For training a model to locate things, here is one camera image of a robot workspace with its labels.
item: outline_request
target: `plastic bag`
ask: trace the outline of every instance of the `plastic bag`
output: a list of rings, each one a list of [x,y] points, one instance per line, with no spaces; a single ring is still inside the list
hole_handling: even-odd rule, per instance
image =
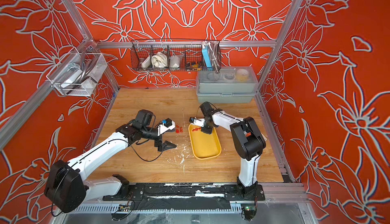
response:
[[[170,224],[172,223],[172,214],[169,212],[154,212],[152,214],[140,215],[137,224]]]
[[[169,67],[178,68],[180,67],[180,61],[184,55],[173,55],[169,57]]]

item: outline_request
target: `glass panel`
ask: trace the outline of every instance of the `glass panel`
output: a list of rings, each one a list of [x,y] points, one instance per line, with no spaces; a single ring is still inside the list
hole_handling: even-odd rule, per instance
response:
[[[127,224],[247,224],[240,214],[199,214],[199,213],[152,213],[130,214],[119,221]],[[104,224],[112,221],[110,214],[68,214],[65,224]],[[303,224],[297,204],[258,204],[257,213],[251,223],[261,224]]]

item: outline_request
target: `black wire basket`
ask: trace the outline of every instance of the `black wire basket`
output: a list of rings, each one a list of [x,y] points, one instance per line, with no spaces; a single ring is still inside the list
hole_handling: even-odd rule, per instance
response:
[[[132,40],[131,68],[136,71],[219,71],[222,64],[219,41],[208,41],[210,42],[209,57],[211,67],[207,67],[206,62],[204,61],[201,45],[202,41],[204,40],[163,41],[150,44],[150,42],[144,40]],[[152,59],[158,52],[167,56],[167,66],[156,67],[150,62],[148,67],[142,67],[142,63],[146,59]],[[171,57],[174,55],[177,55],[180,58],[179,67],[171,67]]]

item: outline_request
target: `yellow tray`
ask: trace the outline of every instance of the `yellow tray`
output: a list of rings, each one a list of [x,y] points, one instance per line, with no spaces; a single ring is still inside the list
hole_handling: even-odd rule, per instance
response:
[[[199,160],[215,158],[220,155],[221,143],[219,142],[215,128],[211,134],[201,132],[201,127],[190,124],[188,131],[190,132],[192,153]]]

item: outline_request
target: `black cable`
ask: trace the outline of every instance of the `black cable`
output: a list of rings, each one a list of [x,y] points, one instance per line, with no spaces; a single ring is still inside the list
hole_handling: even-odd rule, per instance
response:
[[[134,200],[130,200],[130,201],[132,201],[132,202],[134,203],[134,207],[131,209],[131,211],[130,211],[129,213],[127,213],[124,217],[119,218],[119,219],[116,219],[116,218],[114,218],[114,216],[113,216],[112,219],[113,219],[114,221],[123,220],[123,219],[125,219],[126,217],[128,217],[128,216],[133,212],[133,210],[135,209],[135,201],[134,201]]]
[[[158,125],[160,125],[160,123],[162,122],[163,120],[160,120],[155,127],[158,127]]]
[[[212,103],[210,103],[216,110],[218,110],[218,108],[215,106],[215,105],[213,105]]]
[[[114,140],[122,140],[122,141],[128,143],[128,142],[127,142],[126,140],[124,140],[124,139],[112,139],[112,140],[110,140],[110,141],[108,141],[108,142],[111,142],[111,141],[114,141]],[[135,151],[135,149],[133,148],[133,146],[132,146],[131,144],[129,144],[129,146],[134,150],[134,152],[138,155],[138,157],[139,157],[141,160],[147,161],[147,162],[152,162],[152,161],[154,161],[154,160],[157,160],[157,159],[160,157],[160,155],[163,153],[163,151],[161,151],[161,153],[158,155],[158,157],[154,158],[153,160],[145,160],[145,159],[143,159],[142,157],[140,157],[140,155]]]
[[[62,181],[65,179],[65,177],[66,177],[66,175],[68,174],[69,170],[70,170],[70,169],[68,169],[68,170],[66,171],[64,177],[61,179],[60,183],[58,184],[57,188],[55,189],[53,199],[55,199],[55,196],[57,195],[57,190],[58,190],[58,188],[60,187]],[[53,205],[54,205],[54,202],[52,201],[52,202],[51,202],[51,207],[50,207],[50,213],[51,213],[51,215],[52,215],[53,217],[57,217],[57,216],[59,216],[60,214],[62,214],[62,211],[61,211],[61,212],[58,213],[57,215],[54,215],[54,213],[53,213]]]
[[[196,119],[198,119],[198,112],[199,112],[199,108],[200,108],[200,106],[198,107],[198,109],[196,110]]]
[[[149,132],[152,130],[152,128],[154,127],[154,123],[156,122],[156,115],[152,114],[152,116],[154,117],[154,120],[153,120],[152,127],[149,129]]]
[[[246,221],[250,221],[251,219],[246,219],[246,218],[245,218],[245,215],[244,215],[244,217],[243,217],[243,213],[244,213],[244,210],[242,210],[242,212],[241,212],[241,218],[244,219],[244,220],[246,220]]]
[[[145,144],[146,142],[149,141],[149,139],[145,140],[144,142],[141,142],[141,143],[138,143],[138,141],[135,143],[136,145],[140,145],[140,144]]]
[[[232,117],[232,116],[229,116],[228,114],[223,114],[223,115],[228,116],[228,117],[230,117],[230,118],[233,118],[233,119],[235,119],[235,120],[237,120],[237,121],[240,121],[238,118],[234,118],[234,117]],[[250,133],[253,134],[253,136],[255,136],[255,133],[253,132],[253,130],[250,129],[249,127],[247,127],[247,128],[249,129]]]

